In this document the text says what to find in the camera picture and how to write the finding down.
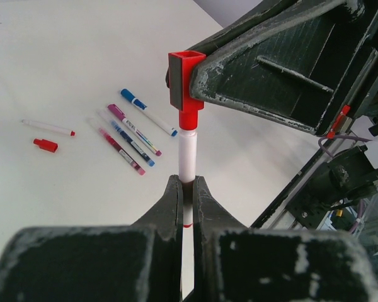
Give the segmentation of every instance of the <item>red cap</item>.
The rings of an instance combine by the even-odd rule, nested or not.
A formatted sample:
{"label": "red cap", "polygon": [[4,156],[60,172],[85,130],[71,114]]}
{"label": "red cap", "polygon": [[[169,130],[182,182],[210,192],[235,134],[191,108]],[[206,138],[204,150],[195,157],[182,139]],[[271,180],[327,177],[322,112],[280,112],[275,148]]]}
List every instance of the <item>red cap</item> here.
{"label": "red cap", "polygon": [[39,148],[44,149],[49,152],[55,153],[57,150],[57,144],[54,142],[51,142],[50,140],[39,140],[39,139],[34,139],[33,143],[35,145],[38,145]]}
{"label": "red cap", "polygon": [[350,109],[351,107],[349,105],[345,105],[343,107],[343,109],[340,111],[340,114],[333,123],[332,127],[330,128],[329,133],[326,135],[326,138],[329,138],[330,140],[334,139],[338,125],[345,118]]}

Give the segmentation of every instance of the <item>blue pen cap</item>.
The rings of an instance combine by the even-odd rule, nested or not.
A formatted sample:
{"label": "blue pen cap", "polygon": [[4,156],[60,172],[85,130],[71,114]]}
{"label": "blue pen cap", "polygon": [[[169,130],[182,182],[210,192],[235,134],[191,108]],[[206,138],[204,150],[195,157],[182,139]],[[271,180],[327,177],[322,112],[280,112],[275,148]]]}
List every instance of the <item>blue pen cap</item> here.
{"label": "blue pen cap", "polygon": [[122,91],[120,91],[120,95],[123,96],[129,102],[132,102],[133,99],[135,98],[135,96],[126,88],[122,89]]}

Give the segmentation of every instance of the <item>purple marker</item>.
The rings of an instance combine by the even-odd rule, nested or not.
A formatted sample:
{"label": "purple marker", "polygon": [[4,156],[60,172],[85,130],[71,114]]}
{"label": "purple marker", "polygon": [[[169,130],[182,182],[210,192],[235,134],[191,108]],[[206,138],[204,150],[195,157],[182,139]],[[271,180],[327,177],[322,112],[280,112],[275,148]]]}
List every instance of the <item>purple marker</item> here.
{"label": "purple marker", "polygon": [[134,133],[135,136],[141,140],[144,145],[148,147],[148,149],[151,150],[152,153],[154,153],[157,156],[161,156],[161,151],[158,150],[147,137],[143,135],[127,118],[125,113],[123,113],[122,110],[115,104],[111,104],[108,106],[109,111],[111,111],[123,124],[127,126],[127,128]]}

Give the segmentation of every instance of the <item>white table surface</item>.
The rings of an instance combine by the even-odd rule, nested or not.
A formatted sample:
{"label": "white table surface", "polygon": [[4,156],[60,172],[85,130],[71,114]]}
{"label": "white table surface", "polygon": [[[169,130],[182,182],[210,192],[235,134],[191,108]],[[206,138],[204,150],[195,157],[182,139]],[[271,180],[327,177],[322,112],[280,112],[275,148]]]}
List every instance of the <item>white table surface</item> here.
{"label": "white table surface", "polygon": [[[164,83],[167,53],[220,28],[192,0],[0,1],[0,254],[23,227],[129,225],[161,197],[178,171],[177,138],[118,92],[129,88],[178,126]],[[153,168],[139,159],[145,176],[85,122],[110,103],[163,151]],[[22,125],[24,118],[77,134],[37,130]],[[59,149],[40,150],[34,138],[53,140]],[[198,128],[198,174],[220,204],[250,225],[317,150],[316,141],[206,104]],[[193,287],[191,230],[184,238],[184,295]]]}

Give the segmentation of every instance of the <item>red clip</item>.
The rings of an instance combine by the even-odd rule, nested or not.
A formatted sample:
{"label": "red clip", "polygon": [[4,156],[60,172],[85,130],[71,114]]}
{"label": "red clip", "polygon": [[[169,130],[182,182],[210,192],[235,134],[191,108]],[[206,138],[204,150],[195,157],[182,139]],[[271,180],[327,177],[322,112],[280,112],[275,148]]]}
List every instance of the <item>red clip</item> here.
{"label": "red clip", "polygon": [[179,109],[179,126],[184,130],[197,128],[198,111],[204,102],[189,94],[193,68],[206,58],[204,53],[186,50],[169,53],[169,93],[171,104]]}
{"label": "red clip", "polygon": [[332,127],[329,130],[329,133],[327,134],[326,138],[329,138],[332,140],[335,137],[336,129],[339,123],[342,121],[342,119],[345,118],[347,113],[350,111],[351,107],[349,105],[345,105],[343,109],[340,111],[336,121],[333,123]]}

